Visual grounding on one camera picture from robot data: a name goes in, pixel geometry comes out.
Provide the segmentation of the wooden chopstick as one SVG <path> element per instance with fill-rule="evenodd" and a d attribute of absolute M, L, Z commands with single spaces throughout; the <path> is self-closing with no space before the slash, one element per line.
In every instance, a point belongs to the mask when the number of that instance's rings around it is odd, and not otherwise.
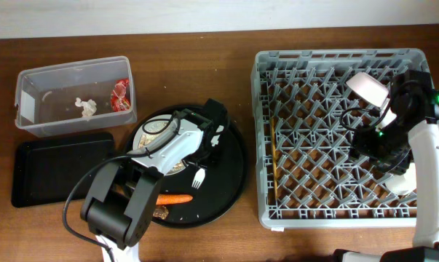
<path fill-rule="evenodd" d="M 273 167 L 273 184 L 274 184 L 274 198 L 277 202 L 277 165 L 276 165 L 276 145 L 275 145 L 275 129 L 274 129 L 274 118 L 270 119 L 270 129 L 271 129 L 271 142 L 272 142 L 272 167 Z"/>

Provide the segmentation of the white plastic fork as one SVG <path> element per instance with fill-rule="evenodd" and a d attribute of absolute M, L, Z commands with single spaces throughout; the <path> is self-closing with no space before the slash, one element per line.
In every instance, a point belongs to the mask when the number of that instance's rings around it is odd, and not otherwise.
<path fill-rule="evenodd" d="M 205 179 L 205 169 L 199 168 L 195 173 L 191 187 L 199 189 Z"/>

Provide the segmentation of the brown food scrap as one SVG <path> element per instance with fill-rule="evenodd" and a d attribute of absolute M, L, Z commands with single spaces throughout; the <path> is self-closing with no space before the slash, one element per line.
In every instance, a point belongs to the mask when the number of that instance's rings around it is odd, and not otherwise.
<path fill-rule="evenodd" d="M 157 205 L 154 209 L 153 217 L 165 220 L 169 215 L 169 210 L 164 205 Z"/>

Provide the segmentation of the pink bowl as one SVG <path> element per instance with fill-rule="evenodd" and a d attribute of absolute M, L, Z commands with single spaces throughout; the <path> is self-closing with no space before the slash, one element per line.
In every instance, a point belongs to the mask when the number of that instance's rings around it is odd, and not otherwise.
<path fill-rule="evenodd" d="M 389 94 L 381 82 L 364 72 L 355 74 L 346 81 L 346 85 L 363 100 L 379 108 L 384 105 Z"/>

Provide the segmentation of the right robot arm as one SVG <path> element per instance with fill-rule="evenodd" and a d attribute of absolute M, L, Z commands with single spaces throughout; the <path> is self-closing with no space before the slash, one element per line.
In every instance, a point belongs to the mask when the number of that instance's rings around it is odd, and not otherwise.
<path fill-rule="evenodd" d="M 371 255 L 335 250 L 334 261 L 439 261 L 439 120 L 420 122 L 408 132 L 416 166 L 417 215 L 413 246 Z"/>

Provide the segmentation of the grey plate with rice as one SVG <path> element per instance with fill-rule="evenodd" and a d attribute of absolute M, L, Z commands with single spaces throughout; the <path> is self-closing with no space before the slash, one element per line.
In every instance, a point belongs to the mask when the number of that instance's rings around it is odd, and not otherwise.
<path fill-rule="evenodd" d="M 160 130 L 166 126 L 169 126 L 172 130 L 174 130 L 177 126 L 176 120 L 172 120 L 170 124 L 168 124 L 170 120 L 171 114 L 160 114 L 154 117 L 151 117 L 149 120 L 144 122 L 135 132 L 135 136 L 131 143 L 130 150 L 135 150 L 139 148 L 144 148 L 150 142 L 155 140 L 158 136 L 161 135 Z"/>

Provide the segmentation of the white tissue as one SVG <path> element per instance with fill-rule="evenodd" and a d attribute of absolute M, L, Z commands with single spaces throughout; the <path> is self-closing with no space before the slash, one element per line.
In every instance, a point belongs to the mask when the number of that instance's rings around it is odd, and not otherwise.
<path fill-rule="evenodd" d="M 88 101 L 83 101 L 81 98 L 76 98 L 75 106 L 83 108 L 82 117 L 93 116 L 97 111 L 97 104 L 92 99 L 89 99 Z"/>

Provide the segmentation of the white cup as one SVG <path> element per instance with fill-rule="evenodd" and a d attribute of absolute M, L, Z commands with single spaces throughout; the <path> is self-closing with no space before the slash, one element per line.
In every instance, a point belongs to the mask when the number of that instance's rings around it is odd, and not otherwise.
<path fill-rule="evenodd" d="M 416 165 L 410 163 L 403 175 L 393 175 L 385 182 L 385 186 L 397 195 L 407 195 L 416 189 Z"/>

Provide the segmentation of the red snack wrapper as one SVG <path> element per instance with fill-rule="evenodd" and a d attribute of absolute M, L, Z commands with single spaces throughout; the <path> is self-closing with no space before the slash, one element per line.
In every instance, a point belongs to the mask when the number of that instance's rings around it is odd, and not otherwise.
<path fill-rule="evenodd" d="M 129 79 L 120 79 L 111 92 L 111 108 L 114 112 L 127 111 L 131 104 L 127 99 L 127 89 L 130 87 Z"/>

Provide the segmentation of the orange carrot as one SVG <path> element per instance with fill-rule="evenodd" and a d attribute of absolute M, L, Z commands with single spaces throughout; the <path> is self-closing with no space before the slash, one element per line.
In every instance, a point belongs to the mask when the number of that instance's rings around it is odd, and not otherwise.
<path fill-rule="evenodd" d="M 188 194 L 160 194 L 156 205 L 177 205 L 190 202 L 194 197 Z"/>

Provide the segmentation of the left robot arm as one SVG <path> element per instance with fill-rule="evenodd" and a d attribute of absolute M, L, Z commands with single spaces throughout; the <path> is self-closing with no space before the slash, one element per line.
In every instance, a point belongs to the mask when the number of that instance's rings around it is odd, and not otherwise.
<path fill-rule="evenodd" d="M 226 116 L 208 116 L 188 109 L 169 117 L 156 116 L 143 123 L 136 135 L 148 135 L 145 146 L 136 144 L 125 154 L 111 157 L 86 173 L 93 182 L 84 199 L 80 217 L 95 235 L 90 243 L 105 251 L 105 261 L 137 261 L 135 250 L 149 227 L 157 206 L 163 177 L 180 161 L 202 159 L 227 131 Z M 140 170 L 130 196 L 113 190 L 129 178 L 119 178 L 123 161 L 131 161 Z"/>

